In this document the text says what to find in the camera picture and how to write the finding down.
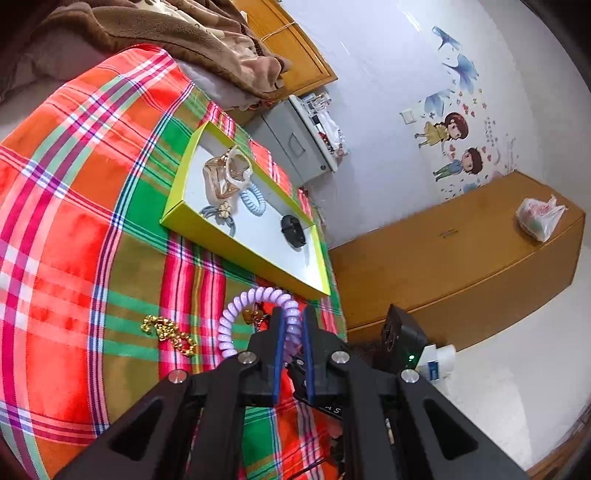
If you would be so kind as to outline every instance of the metal screw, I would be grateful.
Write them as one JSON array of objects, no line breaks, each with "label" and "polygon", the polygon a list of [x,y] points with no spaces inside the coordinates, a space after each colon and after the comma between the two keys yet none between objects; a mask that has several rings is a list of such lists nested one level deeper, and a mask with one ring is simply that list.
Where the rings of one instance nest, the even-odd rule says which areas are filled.
[{"label": "metal screw", "polygon": [[172,383],[183,383],[188,376],[185,370],[173,370],[168,374],[168,381]]},{"label": "metal screw", "polygon": [[332,361],[336,364],[345,364],[351,358],[347,352],[343,352],[341,350],[333,352],[333,354],[330,357],[332,358]]},{"label": "metal screw", "polygon": [[409,368],[407,368],[406,370],[402,371],[400,376],[406,383],[418,382],[418,373],[415,370],[410,370]]},{"label": "metal screw", "polygon": [[242,365],[253,364],[254,362],[256,362],[256,354],[254,352],[249,352],[248,350],[246,352],[240,352],[238,354],[238,361]]}]

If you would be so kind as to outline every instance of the tiled floor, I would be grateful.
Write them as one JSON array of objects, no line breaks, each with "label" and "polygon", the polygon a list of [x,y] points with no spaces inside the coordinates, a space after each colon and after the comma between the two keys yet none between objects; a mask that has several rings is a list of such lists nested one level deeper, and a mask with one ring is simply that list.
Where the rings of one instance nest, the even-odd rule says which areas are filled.
[{"label": "tiled floor", "polygon": [[591,400],[590,344],[591,249],[583,247],[569,288],[458,352],[439,389],[527,469],[561,443]]}]

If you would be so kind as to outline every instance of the cartoon boy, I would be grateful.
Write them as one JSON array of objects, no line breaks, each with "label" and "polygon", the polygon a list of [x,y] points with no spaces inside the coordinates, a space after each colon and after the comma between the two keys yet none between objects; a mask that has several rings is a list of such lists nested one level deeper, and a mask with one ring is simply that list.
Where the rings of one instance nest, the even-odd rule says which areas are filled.
[{"label": "cartoon boy", "polygon": [[425,133],[414,134],[414,138],[425,137],[426,140],[419,143],[418,147],[423,145],[437,145],[441,142],[441,151],[443,151],[443,144],[448,140],[457,140],[458,138],[466,138],[468,136],[468,124],[464,117],[459,113],[449,113],[442,124],[433,125],[431,122],[425,124]]},{"label": "cartoon boy", "polygon": [[473,175],[482,171],[482,157],[477,149],[468,148],[462,155],[461,160],[452,160],[451,163],[434,171],[433,175],[435,175],[435,181],[437,181],[450,175],[457,175],[462,171],[472,173]]}]

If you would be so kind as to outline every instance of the brown blanket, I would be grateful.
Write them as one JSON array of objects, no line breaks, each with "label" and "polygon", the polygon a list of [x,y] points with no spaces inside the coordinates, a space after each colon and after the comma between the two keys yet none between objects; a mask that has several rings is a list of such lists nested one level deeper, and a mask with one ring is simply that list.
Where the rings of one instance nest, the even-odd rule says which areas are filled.
[{"label": "brown blanket", "polygon": [[283,95],[280,73],[288,69],[288,61],[270,53],[255,38],[231,1],[164,3],[175,11],[174,17],[149,10],[152,0],[63,0],[64,6],[51,13],[32,38],[65,27],[110,53],[152,43],[258,98],[274,100]]}]

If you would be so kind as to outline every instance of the drawer handle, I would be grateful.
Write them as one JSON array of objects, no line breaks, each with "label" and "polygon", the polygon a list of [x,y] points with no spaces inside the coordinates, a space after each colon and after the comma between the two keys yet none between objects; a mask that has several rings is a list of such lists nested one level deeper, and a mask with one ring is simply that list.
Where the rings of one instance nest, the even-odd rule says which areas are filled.
[{"label": "drawer handle", "polygon": [[447,238],[448,236],[452,236],[455,235],[457,233],[457,230],[455,228],[450,228],[449,230],[440,233],[439,236],[443,237],[443,238]]},{"label": "drawer handle", "polygon": [[[294,147],[291,146],[291,140],[295,140],[297,142],[297,146],[299,147],[300,153],[296,153]],[[297,139],[295,133],[293,132],[291,133],[290,139],[287,141],[287,144],[290,146],[291,151],[294,153],[296,157],[301,157],[306,152],[306,149],[301,146],[300,141]]]}]

